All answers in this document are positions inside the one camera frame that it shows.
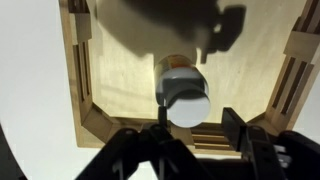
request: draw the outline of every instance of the wooden frame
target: wooden frame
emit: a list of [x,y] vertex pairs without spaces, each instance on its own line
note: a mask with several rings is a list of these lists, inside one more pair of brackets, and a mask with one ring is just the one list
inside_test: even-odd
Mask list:
[[[143,119],[110,117],[92,101],[88,40],[90,14],[85,0],[60,0],[70,93],[79,147],[101,148],[124,127],[140,130]],[[320,3],[308,0],[289,37],[287,55],[266,112],[248,122],[269,133],[292,129],[319,72]],[[239,155],[233,152],[220,124],[202,123],[184,129],[169,125],[193,153]]]

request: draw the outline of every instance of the cylindrical object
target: cylindrical object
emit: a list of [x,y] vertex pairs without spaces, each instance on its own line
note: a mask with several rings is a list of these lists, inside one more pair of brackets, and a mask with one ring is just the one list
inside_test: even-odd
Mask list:
[[210,112],[205,78],[182,55],[170,55],[155,66],[156,99],[168,119],[180,127],[200,124]]

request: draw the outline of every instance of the wooden tray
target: wooden tray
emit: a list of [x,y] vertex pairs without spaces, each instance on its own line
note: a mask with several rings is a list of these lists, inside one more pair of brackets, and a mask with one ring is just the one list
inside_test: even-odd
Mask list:
[[[168,53],[193,58],[209,84],[212,112],[205,123],[169,127],[194,153],[237,154],[220,127],[223,107],[271,134],[293,128],[319,72],[320,3],[243,1],[242,34],[228,51],[208,54],[202,63],[207,36],[201,27],[188,41],[120,2],[60,0],[79,147],[100,148],[120,128],[140,130],[156,120],[153,65]],[[217,5],[223,12],[239,4]]]

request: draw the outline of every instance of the white background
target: white background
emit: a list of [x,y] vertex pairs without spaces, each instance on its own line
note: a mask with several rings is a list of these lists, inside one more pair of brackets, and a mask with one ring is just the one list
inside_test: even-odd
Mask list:
[[[98,152],[76,146],[58,9],[58,1],[1,3],[0,122],[29,179],[73,179]],[[318,142],[319,92],[318,77],[295,126]]]

